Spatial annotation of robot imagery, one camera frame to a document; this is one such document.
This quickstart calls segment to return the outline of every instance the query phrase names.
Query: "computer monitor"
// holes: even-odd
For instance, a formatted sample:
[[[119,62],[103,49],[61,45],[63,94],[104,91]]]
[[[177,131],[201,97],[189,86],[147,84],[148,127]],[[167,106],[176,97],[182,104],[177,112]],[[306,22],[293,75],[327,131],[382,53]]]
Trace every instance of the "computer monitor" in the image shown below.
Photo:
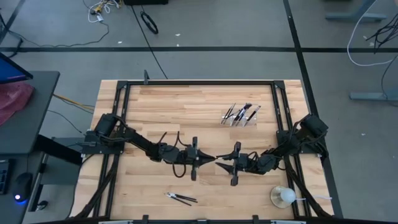
[[[33,75],[0,53],[0,84],[32,79]]]

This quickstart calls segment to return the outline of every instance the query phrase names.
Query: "cable bundle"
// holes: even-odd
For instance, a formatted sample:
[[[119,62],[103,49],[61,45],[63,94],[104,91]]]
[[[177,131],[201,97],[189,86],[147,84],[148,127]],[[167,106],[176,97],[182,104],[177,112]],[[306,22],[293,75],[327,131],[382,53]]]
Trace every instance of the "cable bundle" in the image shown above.
[[[385,34],[388,32],[390,32],[390,33],[387,36],[385,36],[385,38],[380,37],[381,34]],[[394,16],[394,18],[392,18],[392,20],[387,25],[378,29],[375,34],[373,34],[371,37],[366,39],[366,41],[368,41],[374,37],[374,46],[373,46],[374,52],[373,53],[376,54],[377,51],[379,50],[379,48],[383,44],[396,38],[397,36],[398,36],[398,14],[396,14]]]

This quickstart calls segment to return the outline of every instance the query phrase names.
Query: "black metal frame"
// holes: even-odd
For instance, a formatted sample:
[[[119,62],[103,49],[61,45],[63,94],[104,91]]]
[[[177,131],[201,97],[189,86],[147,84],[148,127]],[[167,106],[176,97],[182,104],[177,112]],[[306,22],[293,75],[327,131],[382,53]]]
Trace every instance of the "black metal frame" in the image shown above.
[[[190,81],[190,80],[162,80],[162,81],[157,81],[157,80],[149,80],[146,84],[143,81],[118,81],[118,84],[116,87],[116,94],[114,97],[112,113],[116,114],[118,112],[118,104],[119,104],[120,94],[121,94],[121,90],[124,88],[126,91],[124,92],[123,107],[122,107],[122,112],[121,112],[121,117],[123,119],[126,119],[126,111],[127,111],[127,107],[128,107],[129,93],[130,93],[131,87],[134,85],[269,85],[271,88],[272,99],[274,102],[278,130],[284,131],[284,125],[282,123],[282,115],[281,115],[280,107],[279,107],[279,99],[278,99],[278,95],[277,95],[277,89],[280,90],[280,94],[282,95],[282,102],[284,104],[284,113],[286,116],[288,129],[291,130],[292,126],[293,126],[292,118],[290,116],[289,104],[287,102],[285,85],[284,85],[283,80],[277,80],[277,81],[258,81],[258,80],[253,80],[253,81],[252,80],[193,80],[193,81]],[[294,160],[295,160],[295,168],[296,168],[297,175],[299,176],[299,179],[304,183],[299,156],[298,155],[294,156]],[[109,155],[104,155],[98,186],[100,186],[103,183],[103,180],[106,175],[106,168],[108,167],[108,161],[109,161]],[[119,155],[116,154],[114,156],[114,160],[113,160],[113,163],[116,163],[116,171],[117,171],[118,162],[119,162]],[[291,189],[294,189],[294,182],[293,182],[292,178],[290,176],[288,176],[287,174],[286,174],[286,177],[288,180],[289,187]],[[108,192],[108,198],[107,198],[107,202],[106,202],[106,211],[105,211],[105,216],[107,216],[107,217],[110,217],[110,215],[111,215],[115,182],[116,182],[116,176],[114,176],[112,178],[111,182],[109,183],[109,192]],[[99,215],[100,205],[101,205],[101,201],[99,201],[94,208],[94,213],[93,213],[94,217],[97,217]],[[297,202],[294,202],[292,204],[292,210],[293,210],[293,214],[294,214],[295,218],[300,217],[299,207],[297,205]],[[311,216],[310,206],[309,206],[308,202],[304,203],[304,211],[305,211],[305,217]]]

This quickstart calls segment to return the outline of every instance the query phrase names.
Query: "desk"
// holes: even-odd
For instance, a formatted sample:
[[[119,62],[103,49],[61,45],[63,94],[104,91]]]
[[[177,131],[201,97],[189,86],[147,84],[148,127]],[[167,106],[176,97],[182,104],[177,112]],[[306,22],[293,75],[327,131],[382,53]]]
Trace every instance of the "desk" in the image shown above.
[[[12,159],[13,164],[6,195],[0,195],[0,217],[2,223],[21,223],[27,203],[16,203],[12,188],[17,176],[27,170],[36,179],[44,156],[43,152],[33,152],[36,137],[49,107],[52,93],[57,85],[58,72],[31,72],[34,79],[25,81],[35,90],[26,107],[16,112],[0,126],[0,159]]]
[[[92,129],[103,113],[112,112],[116,84],[117,80],[101,82]],[[300,80],[285,80],[285,90],[292,120],[298,121],[308,114]],[[262,106],[255,126],[230,128],[219,125],[223,111],[232,103],[246,102]],[[185,143],[197,136],[198,147],[213,156],[230,153],[236,141],[242,143],[243,153],[262,153],[277,145],[275,132],[278,127],[271,88],[263,85],[134,85],[129,94],[126,122],[153,142],[157,142],[165,131],[168,135],[163,142],[171,145],[177,131]],[[81,168],[71,216],[82,210],[96,190],[102,158],[102,155],[95,155]],[[319,158],[314,154],[301,154],[300,158],[309,191],[313,195],[329,196]],[[235,187],[229,185],[231,176],[214,162],[199,168],[196,182],[190,180],[190,168],[187,171],[188,175],[178,179],[173,175],[171,165],[152,162],[142,150],[126,144],[119,161],[111,219],[140,220],[143,215],[149,215],[150,220],[248,220],[252,215],[259,215],[260,219],[293,219],[291,208],[279,209],[270,200],[273,187],[287,186],[286,174],[282,170],[272,170],[266,175],[240,172],[239,184]],[[191,195],[199,203],[188,207],[166,197],[166,192]],[[316,200],[328,213],[333,213],[329,200]],[[101,204],[100,215],[104,214],[104,209],[105,202]]]

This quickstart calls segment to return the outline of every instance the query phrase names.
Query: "wooden surface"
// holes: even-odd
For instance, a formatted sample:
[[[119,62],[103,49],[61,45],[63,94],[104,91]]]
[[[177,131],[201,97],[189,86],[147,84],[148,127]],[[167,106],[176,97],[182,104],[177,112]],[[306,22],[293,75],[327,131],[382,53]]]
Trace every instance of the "wooden surface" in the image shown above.
[[[101,82],[92,129],[103,113],[111,112],[116,82]],[[308,113],[301,82],[286,80],[285,84],[292,119],[297,121]],[[219,125],[221,116],[232,103],[246,102],[262,106],[255,126],[230,128]],[[212,156],[230,153],[236,141],[242,143],[243,153],[262,153],[277,145],[277,123],[271,88],[264,85],[133,86],[126,120],[130,127],[153,142],[157,142],[165,131],[168,134],[163,142],[171,145],[175,142],[177,131],[180,131],[181,140],[185,144],[191,143],[192,137],[197,136],[198,147]],[[300,157],[309,191],[313,195],[328,197],[319,158],[314,154]],[[101,163],[102,156],[95,155],[81,168],[72,215],[84,207],[96,190]],[[231,176],[214,162],[199,168],[196,182],[190,180],[190,169],[187,166],[186,176],[178,179],[173,175],[172,166],[164,162],[152,162],[143,151],[126,144],[125,153],[119,161],[111,218],[141,219],[145,214],[150,219],[163,220],[251,219],[252,215],[259,215],[260,219],[293,218],[291,207],[280,209],[273,206],[270,200],[273,187],[287,187],[286,174],[282,170],[272,170],[266,175],[240,172],[238,186],[232,187],[229,185]],[[177,172],[181,171],[182,168],[177,167]],[[166,197],[166,192],[192,196],[199,203],[189,207]],[[333,213],[329,200],[316,200],[327,212]]]

